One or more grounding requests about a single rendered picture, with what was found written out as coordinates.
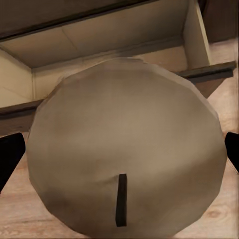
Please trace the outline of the pillar candle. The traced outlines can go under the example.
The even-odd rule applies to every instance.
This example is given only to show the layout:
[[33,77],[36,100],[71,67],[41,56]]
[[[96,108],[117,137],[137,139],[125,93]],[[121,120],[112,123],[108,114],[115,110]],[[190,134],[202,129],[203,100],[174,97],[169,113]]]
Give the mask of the pillar candle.
[[68,76],[37,107],[30,183],[93,239],[165,239],[219,195],[228,159],[218,112],[152,62],[116,58]]
[[71,76],[72,74],[63,74],[62,76],[58,77],[57,81],[56,81],[56,85],[59,84],[62,79],[68,77],[68,76]]

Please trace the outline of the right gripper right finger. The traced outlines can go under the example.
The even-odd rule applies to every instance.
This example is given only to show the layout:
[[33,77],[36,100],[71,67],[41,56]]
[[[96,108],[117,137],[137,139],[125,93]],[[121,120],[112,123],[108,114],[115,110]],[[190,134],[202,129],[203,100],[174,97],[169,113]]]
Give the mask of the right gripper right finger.
[[228,158],[239,173],[239,134],[228,132],[225,144]]

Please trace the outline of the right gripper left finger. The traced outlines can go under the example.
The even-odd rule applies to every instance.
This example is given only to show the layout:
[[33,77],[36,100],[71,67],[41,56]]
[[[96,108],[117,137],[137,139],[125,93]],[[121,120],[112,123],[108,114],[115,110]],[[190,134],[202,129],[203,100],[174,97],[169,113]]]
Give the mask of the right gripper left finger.
[[22,133],[0,137],[0,192],[25,152]]

